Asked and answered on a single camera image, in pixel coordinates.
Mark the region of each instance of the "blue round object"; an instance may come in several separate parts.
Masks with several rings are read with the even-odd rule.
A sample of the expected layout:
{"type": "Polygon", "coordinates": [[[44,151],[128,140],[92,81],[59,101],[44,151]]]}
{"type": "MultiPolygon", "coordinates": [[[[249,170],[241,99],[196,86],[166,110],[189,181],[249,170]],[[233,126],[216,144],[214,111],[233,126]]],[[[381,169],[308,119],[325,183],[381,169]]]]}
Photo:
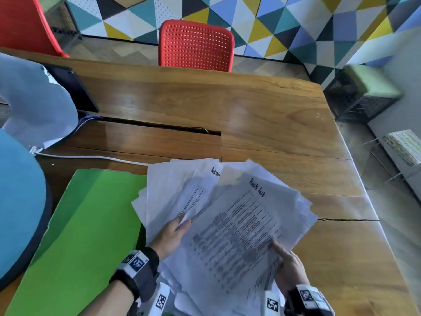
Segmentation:
{"type": "Polygon", "coordinates": [[[39,245],[46,198],[35,157],[0,129],[0,289],[22,272],[39,245]]]}

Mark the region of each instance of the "white cable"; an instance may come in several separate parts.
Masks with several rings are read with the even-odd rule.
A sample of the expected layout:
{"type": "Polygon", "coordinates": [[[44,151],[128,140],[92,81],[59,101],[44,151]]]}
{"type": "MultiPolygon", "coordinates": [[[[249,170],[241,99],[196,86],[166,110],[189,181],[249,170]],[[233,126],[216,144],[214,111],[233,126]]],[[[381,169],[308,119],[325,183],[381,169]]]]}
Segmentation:
{"type": "Polygon", "coordinates": [[[34,153],[37,154],[37,155],[41,155],[41,156],[48,156],[50,158],[101,158],[103,160],[111,160],[111,161],[114,161],[114,162],[121,162],[121,163],[127,163],[127,164],[142,165],[142,166],[150,165],[150,164],[146,164],[146,163],[120,160],[118,158],[109,158],[107,156],[70,156],[70,155],[50,155],[50,154],[44,154],[44,153],[39,153],[39,152],[34,152],[34,153]]]}

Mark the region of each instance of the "white wall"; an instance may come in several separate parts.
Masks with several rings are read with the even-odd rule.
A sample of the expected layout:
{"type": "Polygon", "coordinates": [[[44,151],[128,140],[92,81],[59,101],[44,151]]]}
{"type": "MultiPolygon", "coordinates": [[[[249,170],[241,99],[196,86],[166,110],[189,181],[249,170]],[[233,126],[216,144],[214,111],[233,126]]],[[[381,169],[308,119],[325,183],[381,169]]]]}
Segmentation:
{"type": "MultiPolygon", "coordinates": [[[[406,43],[384,66],[384,71],[394,83],[403,90],[405,96],[368,123],[376,137],[411,129],[421,138],[421,33],[406,43]]],[[[416,165],[411,168],[396,155],[391,148],[383,145],[405,177],[416,170],[407,182],[421,199],[421,169],[416,165]]]]}

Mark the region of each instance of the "red plastic chair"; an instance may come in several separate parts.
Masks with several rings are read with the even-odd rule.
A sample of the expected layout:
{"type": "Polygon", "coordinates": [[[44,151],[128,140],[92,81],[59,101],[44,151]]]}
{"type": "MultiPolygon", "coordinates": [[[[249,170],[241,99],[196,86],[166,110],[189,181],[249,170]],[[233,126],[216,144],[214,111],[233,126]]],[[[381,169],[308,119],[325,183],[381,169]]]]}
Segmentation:
{"type": "Polygon", "coordinates": [[[219,26],[167,20],[161,25],[158,55],[161,66],[231,72],[234,36],[219,26]]]}
{"type": "Polygon", "coordinates": [[[0,46],[69,57],[55,39],[38,0],[0,0],[0,46]]]}

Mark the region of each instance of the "green cushioned stool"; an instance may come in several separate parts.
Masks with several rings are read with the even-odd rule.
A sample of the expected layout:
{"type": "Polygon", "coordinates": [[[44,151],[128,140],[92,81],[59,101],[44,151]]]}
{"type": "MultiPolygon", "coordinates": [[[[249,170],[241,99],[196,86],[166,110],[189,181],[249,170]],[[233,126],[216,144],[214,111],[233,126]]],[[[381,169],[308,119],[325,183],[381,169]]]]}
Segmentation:
{"type": "Polygon", "coordinates": [[[324,90],[335,120],[367,123],[402,97],[379,68],[350,64],[324,90]]]}

